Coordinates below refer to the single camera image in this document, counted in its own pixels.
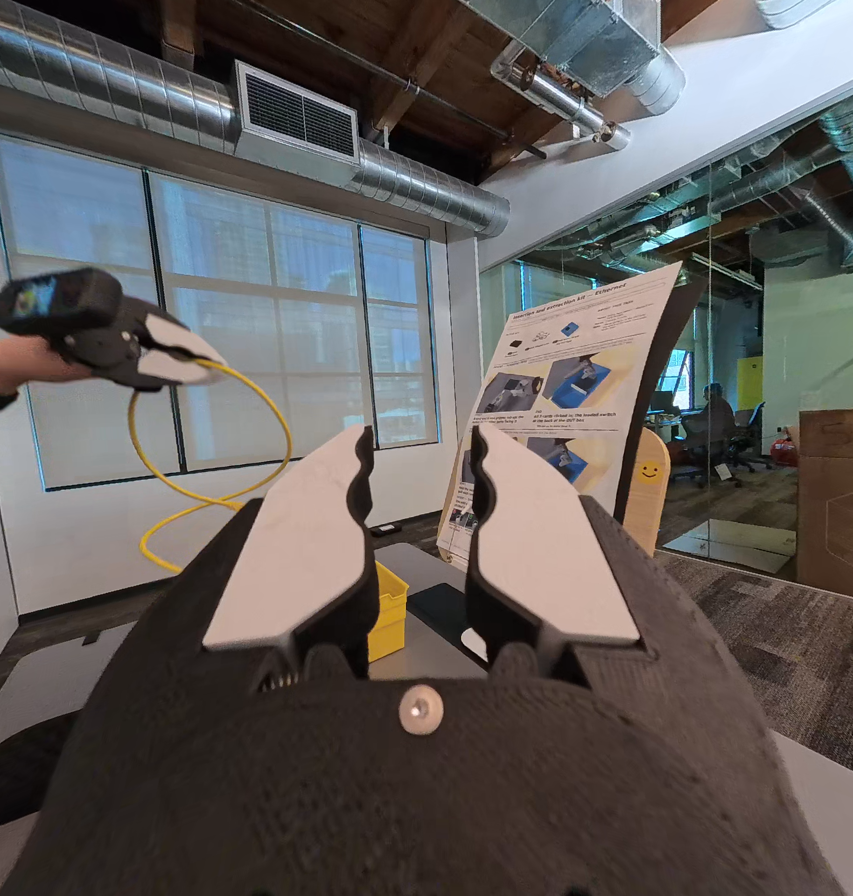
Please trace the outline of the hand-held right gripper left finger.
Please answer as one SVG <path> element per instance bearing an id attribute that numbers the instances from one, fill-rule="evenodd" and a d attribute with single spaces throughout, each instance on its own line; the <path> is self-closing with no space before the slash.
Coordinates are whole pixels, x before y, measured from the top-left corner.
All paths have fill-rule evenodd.
<path id="1" fill-rule="evenodd" d="M 339 648 L 366 678 L 379 615 L 373 540 L 374 433 L 355 424 L 281 474 L 264 497 L 203 647 L 276 648 L 298 671 L 310 650 Z"/>

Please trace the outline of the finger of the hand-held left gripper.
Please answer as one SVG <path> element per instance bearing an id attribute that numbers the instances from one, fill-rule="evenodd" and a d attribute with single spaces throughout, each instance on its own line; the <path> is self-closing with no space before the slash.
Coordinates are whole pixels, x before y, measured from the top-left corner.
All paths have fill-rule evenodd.
<path id="1" fill-rule="evenodd" d="M 174 351 L 214 363 L 225 362 L 222 355 L 201 336 L 171 318 L 150 313 L 146 316 L 144 327 L 157 350 Z"/>
<path id="2" fill-rule="evenodd" d="M 146 353 L 137 362 L 137 373 L 168 385 L 212 385 L 221 379 L 221 371 L 211 363 L 206 358 Z"/>

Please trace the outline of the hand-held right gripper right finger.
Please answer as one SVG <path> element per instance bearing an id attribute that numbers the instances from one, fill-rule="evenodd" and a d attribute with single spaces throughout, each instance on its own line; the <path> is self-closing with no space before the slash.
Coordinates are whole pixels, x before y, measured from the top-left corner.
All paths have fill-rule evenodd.
<path id="1" fill-rule="evenodd" d="M 477 526 L 466 574 L 468 625 L 493 665 L 529 647 L 543 673 L 575 647 L 632 649 L 641 634 L 589 510 L 612 519 L 523 443 L 490 424 L 470 440 Z"/>

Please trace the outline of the yellow plastic bin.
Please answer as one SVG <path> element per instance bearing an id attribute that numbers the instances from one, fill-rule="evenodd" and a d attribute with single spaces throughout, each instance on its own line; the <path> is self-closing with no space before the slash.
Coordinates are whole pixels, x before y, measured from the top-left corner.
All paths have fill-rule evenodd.
<path id="1" fill-rule="evenodd" d="M 403 650 L 406 642 L 409 585 L 380 562 L 376 563 L 379 615 L 368 634 L 368 661 L 373 664 Z"/>

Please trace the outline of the person's left hand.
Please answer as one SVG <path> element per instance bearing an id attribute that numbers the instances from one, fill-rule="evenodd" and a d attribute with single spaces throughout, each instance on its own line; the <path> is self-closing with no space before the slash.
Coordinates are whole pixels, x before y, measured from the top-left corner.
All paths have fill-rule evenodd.
<path id="1" fill-rule="evenodd" d="M 0 396 L 14 395 L 34 382 L 73 383 L 93 376 L 88 367 L 64 360 L 41 337 L 0 340 Z"/>

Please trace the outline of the window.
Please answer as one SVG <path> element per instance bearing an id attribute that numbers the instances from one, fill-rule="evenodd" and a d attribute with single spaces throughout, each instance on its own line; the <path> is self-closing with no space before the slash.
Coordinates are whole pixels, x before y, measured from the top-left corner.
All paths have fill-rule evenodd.
<path id="1" fill-rule="evenodd" d="M 378 449 L 436 443 L 425 239 L 0 135 L 0 230 L 17 277 L 90 264 L 189 325 L 275 401 L 293 457 L 353 424 Z M 29 389 L 47 491 L 145 476 L 126 390 Z M 279 423 L 246 387 L 138 406 L 166 474 L 276 462 Z"/>

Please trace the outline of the black desk mat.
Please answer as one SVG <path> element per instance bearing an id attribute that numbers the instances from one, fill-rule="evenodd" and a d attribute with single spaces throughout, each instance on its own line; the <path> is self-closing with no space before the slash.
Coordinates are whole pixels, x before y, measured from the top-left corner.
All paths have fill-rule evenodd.
<path id="1" fill-rule="evenodd" d="M 465 596 L 457 588 L 443 582 L 421 589 L 408 597 L 407 609 L 444 642 L 488 669 L 486 644 L 468 621 Z"/>

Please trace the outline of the printed instruction sheet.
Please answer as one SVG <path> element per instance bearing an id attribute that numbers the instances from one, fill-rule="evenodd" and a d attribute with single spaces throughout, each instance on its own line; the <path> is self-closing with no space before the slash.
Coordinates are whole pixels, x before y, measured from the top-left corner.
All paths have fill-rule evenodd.
<path id="1" fill-rule="evenodd" d="M 470 433 L 492 424 L 581 494 L 615 510 L 640 388 L 682 263 L 508 317 L 484 376 L 443 509 L 437 547 L 464 570 L 477 528 Z"/>

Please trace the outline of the cardboard box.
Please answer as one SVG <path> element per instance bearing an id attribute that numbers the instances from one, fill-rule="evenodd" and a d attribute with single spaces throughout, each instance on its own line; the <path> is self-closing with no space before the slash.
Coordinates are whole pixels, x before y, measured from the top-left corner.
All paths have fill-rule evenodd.
<path id="1" fill-rule="evenodd" d="M 797 579 L 853 597 L 853 409 L 799 415 Z"/>

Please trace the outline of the metal pipe fitting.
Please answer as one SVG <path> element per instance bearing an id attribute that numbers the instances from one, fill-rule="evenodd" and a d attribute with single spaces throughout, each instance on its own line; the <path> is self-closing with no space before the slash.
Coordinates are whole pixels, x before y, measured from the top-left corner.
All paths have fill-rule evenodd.
<path id="1" fill-rule="evenodd" d="M 612 151 L 622 151 L 629 145 L 631 133 L 605 118 L 583 96 L 536 66 L 520 65 L 518 59 L 524 50 L 521 43 L 512 40 L 491 63 L 492 76 L 533 106 L 577 128 L 581 137 L 604 144 Z"/>

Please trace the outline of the round metal duct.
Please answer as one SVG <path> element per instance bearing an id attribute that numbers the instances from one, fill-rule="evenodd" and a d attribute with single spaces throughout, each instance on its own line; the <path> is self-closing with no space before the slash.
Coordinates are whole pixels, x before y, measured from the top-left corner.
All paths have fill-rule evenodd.
<path id="1" fill-rule="evenodd" d="M 234 153 L 237 108 L 231 82 L 220 84 L 16 2 L 0 2 L 0 87 L 247 161 Z M 506 228 L 505 197 L 360 136 L 359 151 L 358 168 L 346 176 L 336 167 L 321 168 L 313 178 L 248 162 L 482 238 Z"/>

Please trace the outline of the white duct air vent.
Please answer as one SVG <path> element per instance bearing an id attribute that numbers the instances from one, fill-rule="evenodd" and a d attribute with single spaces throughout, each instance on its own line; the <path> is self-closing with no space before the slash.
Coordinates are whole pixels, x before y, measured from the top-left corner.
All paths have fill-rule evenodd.
<path id="1" fill-rule="evenodd" d="M 354 108 L 241 61 L 231 88 L 237 157 L 313 178 L 321 168 L 336 167 L 341 176 L 358 168 Z"/>

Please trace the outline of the large rectangular metal duct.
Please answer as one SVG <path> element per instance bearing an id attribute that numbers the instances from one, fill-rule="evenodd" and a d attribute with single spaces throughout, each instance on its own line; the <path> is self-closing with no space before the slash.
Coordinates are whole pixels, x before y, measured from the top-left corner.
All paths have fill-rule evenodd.
<path id="1" fill-rule="evenodd" d="M 660 55 L 659 1 L 465 1 L 540 61 L 601 98 Z"/>

